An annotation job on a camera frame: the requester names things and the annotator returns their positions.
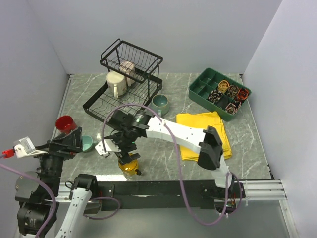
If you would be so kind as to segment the yellow enamel mug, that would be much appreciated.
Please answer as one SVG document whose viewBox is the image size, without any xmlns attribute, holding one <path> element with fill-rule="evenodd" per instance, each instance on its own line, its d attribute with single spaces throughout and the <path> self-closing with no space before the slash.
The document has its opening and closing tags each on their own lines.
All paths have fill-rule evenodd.
<svg viewBox="0 0 317 238">
<path fill-rule="evenodd" d="M 118 160 L 118 166 L 121 169 L 121 171 L 127 176 L 132 176 L 132 175 L 140 176 L 142 174 L 142 172 L 139 170 L 138 160 L 134 160 L 131 163 L 127 163 L 125 165 L 121 165 Z"/>
</svg>

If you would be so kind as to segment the white mug green interior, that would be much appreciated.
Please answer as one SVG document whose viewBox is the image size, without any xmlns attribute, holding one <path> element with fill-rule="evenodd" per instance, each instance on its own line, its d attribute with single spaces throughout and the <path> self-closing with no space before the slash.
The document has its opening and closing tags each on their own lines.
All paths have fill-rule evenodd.
<svg viewBox="0 0 317 238">
<path fill-rule="evenodd" d="M 125 76 L 120 73 L 117 73 L 115 71 L 109 72 L 106 75 L 106 82 L 108 84 L 108 87 L 111 89 L 115 99 L 122 97 L 127 91 Z"/>
</svg>

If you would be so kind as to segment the pink mug lilac interior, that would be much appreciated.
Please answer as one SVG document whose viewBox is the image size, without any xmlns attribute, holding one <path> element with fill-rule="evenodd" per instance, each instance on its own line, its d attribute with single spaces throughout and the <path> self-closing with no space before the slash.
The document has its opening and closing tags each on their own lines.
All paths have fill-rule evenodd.
<svg viewBox="0 0 317 238">
<path fill-rule="evenodd" d="M 135 65 L 132 62 L 125 61 L 121 63 L 119 70 L 127 75 L 134 76 Z M 133 79 L 127 76 L 125 77 L 125 81 L 128 87 L 131 87 L 135 83 Z"/>
</svg>

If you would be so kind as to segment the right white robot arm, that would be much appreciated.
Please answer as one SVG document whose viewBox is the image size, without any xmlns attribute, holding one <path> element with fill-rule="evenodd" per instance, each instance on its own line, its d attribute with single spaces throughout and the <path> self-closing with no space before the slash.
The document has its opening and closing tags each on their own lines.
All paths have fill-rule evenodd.
<svg viewBox="0 0 317 238">
<path fill-rule="evenodd" d="M 224 161 L 222 141 L 214 127 L 189 127 L 159 119 L 152 112 L 144 110 L 138 110 L 134 115 L 117 110 L 108 125 L 117 133 L 104 137 L 105 148 L 115 152 L 122 165 L 140 157 L 139 154 L 129 155 L 129 152 L 136 150 L 135 141 L 139 137 L 176 142 L 198 154 L 198 165 L 211 171 L 221 197 L 229 197 L 234 192 L 232 175 Z"/>
</svg>

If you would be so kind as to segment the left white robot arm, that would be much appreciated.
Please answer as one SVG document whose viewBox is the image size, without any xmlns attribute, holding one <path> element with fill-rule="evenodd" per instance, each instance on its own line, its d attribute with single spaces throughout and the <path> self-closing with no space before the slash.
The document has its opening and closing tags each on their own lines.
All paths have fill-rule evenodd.
<svg viewBox="0 0 317 238">
<path fill-rule="evenodd" d="M 78 127 L 69 134 L 62 133 L 48 140 L 46 144 L 35 146 L 29 137 L 15 142 L 14 151 L 17 158 L 32 156 L 40 161 L 37 172 L 27 172 L 35 180 L 21 175 L 16 181 L 15 200 L 19 202 L 18 228 L 26 235 L 43 238 L 57 219 L 58 197 L 63 163 L 83 151 L 82 128 Z M 70 191 L 70 205 L 57 238 L 74 238 L 80 217 L 84 215 L 90 199 L 100 194 L 96 176 L 80 174 L 73 182 Z"/>
</svg>

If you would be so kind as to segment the small teal cup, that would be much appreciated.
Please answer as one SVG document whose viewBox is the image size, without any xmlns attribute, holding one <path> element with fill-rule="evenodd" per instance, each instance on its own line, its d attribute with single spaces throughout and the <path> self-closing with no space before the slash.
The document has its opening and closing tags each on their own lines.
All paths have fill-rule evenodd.
<svg viewBox="0 0 317 238">
<path fill-rule="evenodd" d="M 93 139 L 93 137 L 89 135 L 82 135 L 82 142 L 84 153 L 91 151 L 98 143 L 96 140 Z"/>
</svg>

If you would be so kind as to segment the red cup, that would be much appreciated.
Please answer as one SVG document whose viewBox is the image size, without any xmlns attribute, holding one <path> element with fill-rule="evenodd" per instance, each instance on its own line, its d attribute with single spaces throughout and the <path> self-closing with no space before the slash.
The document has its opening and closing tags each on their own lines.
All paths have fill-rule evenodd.
<svg viewBox="0 0 317 238">
<path fill-rule="evenodd" d="M 55 127 L 61 133 L 69 134 L 77 128 L 77 124 L 71 116 L 64 115 L 56 120 Z"/>
</svg>

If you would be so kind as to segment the black front base beam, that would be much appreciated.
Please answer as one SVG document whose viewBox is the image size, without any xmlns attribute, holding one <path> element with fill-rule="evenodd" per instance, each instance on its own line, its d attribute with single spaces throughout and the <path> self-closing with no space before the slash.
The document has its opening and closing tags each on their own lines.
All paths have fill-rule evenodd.
<svg viewBox="0 0 317 238">
<path fill-rule="evenodd" d="M 225 189 L 214 180 L 185 180 L 190 207 L 214 209 L 214 201 L 224 202 Z M 113 197 L 121 209 L 186 207 L 179 181 L 104 181 L 98 182 L 95 197 Z"/>
</svg>

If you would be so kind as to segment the speckled blue-green mug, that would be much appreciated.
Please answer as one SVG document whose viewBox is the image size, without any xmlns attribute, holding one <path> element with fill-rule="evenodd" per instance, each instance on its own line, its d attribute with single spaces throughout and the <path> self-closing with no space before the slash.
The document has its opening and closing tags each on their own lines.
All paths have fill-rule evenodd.
<svg viewBox="0 0 317 238">
<path fill-rule="evenodd" d="M 170 109 L 169 99 L 163 94 L 153 96 L 150 108 L 160 117 L 166 115 Z"/>
</svg>

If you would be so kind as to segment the dark patterned rolled item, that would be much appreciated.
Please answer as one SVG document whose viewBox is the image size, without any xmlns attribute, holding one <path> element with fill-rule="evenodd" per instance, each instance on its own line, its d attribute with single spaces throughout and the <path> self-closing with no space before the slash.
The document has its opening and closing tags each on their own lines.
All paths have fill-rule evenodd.
<svg viewBox="0 0 317 238">
<path fill-rule="evenodd" d="M 222 97 L 222 93 L 218 90 L 212 90 L 208 97 L 207 97 L 207 100 L 213 104 L 216 104 Z"/>
</svg>

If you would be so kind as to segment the green compartment tray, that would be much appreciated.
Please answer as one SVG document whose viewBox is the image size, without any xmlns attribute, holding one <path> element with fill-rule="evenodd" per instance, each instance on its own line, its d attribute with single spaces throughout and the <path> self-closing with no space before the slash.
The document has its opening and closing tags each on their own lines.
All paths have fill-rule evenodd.
<svg viewBox="0 0 317 238">
<path fill-rule="evenodd" d="M 212 68 L 189 86 L 189 98 L 224 121 L 231 121 L 251 94 L 251 89 Z"/>
</svg>

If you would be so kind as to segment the pink-brown rolled item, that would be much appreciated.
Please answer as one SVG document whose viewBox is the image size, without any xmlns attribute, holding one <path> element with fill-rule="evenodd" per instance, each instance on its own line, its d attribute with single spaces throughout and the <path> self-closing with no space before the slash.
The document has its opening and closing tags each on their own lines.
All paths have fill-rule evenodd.
<svg viewBox="0 0 317 238">
<path fill-rule="evenodd" d="M 226 106 L 225 111 L 228 114 L 235 115 L 237 113 L 237 111 L 240 109 L 240 107 L 241 107 L 241 103 L 240 102 L 238 102 L 238 103 L 229 103 Z"/>
</svg>

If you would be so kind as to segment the yellow-brown rolled item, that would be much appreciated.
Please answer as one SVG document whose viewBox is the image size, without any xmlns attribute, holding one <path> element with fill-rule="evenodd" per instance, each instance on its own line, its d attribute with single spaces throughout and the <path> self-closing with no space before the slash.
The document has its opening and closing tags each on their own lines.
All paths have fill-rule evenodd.
<svg viewBox="0 0 317 238">
<path fill-rule="evenodd" d="M 230 87 L 229 82 L 227 80 L 222 80 L 221 82 L 219 82 L 217 89 L 222 94 L 225 94 L 225 92 L 228 90 L 229 87 Z"/>
</svg>

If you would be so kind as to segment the brown patterned rolled item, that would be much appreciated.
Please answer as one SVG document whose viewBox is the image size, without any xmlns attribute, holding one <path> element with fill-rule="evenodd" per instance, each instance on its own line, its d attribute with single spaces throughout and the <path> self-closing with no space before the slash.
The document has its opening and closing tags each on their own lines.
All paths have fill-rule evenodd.
<svg viewBox="0 0 317 238">
<path fill-rule="evenodd" d="M 239 92 L 240 88 L 236 85 L 230 85 L 226 94 L 228 97 L 234 99 L 237 93 Z"/>
</svg>

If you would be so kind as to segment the orange rolled item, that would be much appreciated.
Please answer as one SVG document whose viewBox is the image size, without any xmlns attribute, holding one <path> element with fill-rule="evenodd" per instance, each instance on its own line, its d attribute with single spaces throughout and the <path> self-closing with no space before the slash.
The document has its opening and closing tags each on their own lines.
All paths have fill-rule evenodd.
<svg viewBox="0 0 317 238">
<path fill-rule="evenodd" d="M 236 101 L 243 102 L 248 98 L 248 96 L 249 90 L 241 88 L 236 95 Z"/>
</svg>

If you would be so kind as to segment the aluminium frame rail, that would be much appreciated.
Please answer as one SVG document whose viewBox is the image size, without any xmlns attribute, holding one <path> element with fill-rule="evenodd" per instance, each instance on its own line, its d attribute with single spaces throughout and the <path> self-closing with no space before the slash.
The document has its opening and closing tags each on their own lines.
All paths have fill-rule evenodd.
<svg viewBox="0 0 317 238">
<path fill-rule="evenodd" d="M 284 187 L 280 180 L 241 180 L 243 191 L 245 192 L 248 201 L 262 201 L 262 200 L 287 200 Z M 158 196 L 154 194 L 133 195 L 136 197 L 152 197 Z M 59 196 L 56 198 L 57 202 L 70 202 L 70 188 L 67 188 L 63 183 L 59 187 Z"/>
</svg>

